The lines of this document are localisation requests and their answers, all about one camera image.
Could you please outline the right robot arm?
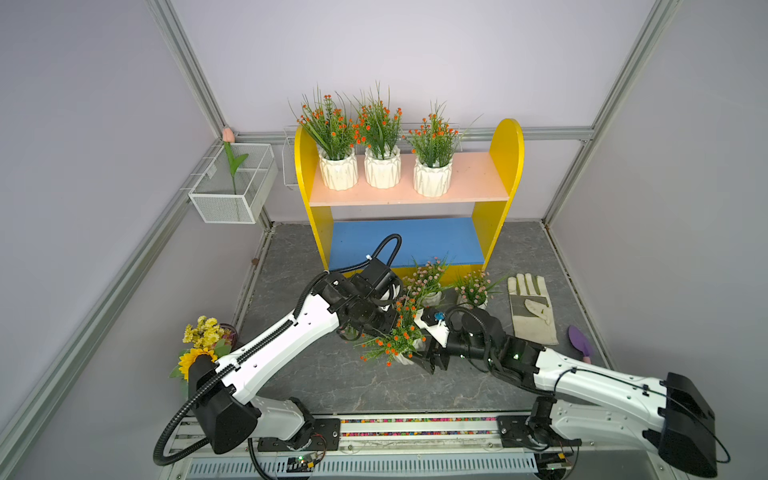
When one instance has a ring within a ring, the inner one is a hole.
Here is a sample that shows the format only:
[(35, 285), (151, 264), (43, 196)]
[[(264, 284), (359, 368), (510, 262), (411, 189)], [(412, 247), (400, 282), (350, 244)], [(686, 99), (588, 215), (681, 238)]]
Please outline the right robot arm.
[(725, 448), (716, 417), (688, 377), (663, 379), (622, 374), (507, 334), (482, 309), (419, 309), (424, 335), (415, 354), (428, 372), (461, 357), (480, 372), (535, 394), (517, 444), (543, 450), (582, 440), (637, 447), (656, 453), (689, 475), (714, 478)]

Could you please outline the orange plant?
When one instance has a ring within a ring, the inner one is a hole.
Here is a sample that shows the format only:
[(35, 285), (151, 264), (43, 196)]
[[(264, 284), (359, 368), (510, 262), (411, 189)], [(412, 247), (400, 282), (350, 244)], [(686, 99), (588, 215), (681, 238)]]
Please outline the orange plant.
[(360, 360), (373, 362), (382, 360), (387, 367), (396, 363), (408, 365), (421, 348), (426, 335), (416, 324), (416, 315), (421, 304), (411, 296), (402, 296), (395, 305), (386, 311), (391, 314), (393, 325), (385, 332), (363, 334), (364, 339), (358, 344), (362, 349)]
[(359, 180), (355, 154), (355, 126), (343, 101), (317, 87), (309, 98), (302, 96), (295, 121), (314, 140), (324, 185), (334, 191), (345, 191)]
[(382, 94), (381, 84), (356, 99), (358, 117), (356, 140), (364, 147), (365, 177), (375, 189), (390, 189), (401, 180), (403, 111), (391, 104), (390, 90)]
[(415, 155), (413, 185), (428, 198), (445, 195), (451, 184), (453, 158), (466, 132), (445, 116), (445, 103), (434, 102), (421, 123), (409, 129), (404, 139)]

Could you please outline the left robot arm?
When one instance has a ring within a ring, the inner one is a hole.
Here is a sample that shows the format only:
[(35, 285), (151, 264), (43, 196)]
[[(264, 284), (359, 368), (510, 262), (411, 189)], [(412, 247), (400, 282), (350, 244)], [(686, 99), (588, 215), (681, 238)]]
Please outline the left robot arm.
[(256, 339), (218, 360), (202, 354), (189, 367), (188, 398), (153, 449), (158, 466), (171, 465), (210, 446), (227, 453), (254, 438), (271, 438), (292, 450), (312, 443), (315, 419), (296, 398), (260, 396), (263, 385), (321, 337), (346, 341), (383, 336), (397, 322), (395, 303), (404, 287), (381, 261), (382, 245), (365, 261), (324, 270), (302, 290), (294, 309)]

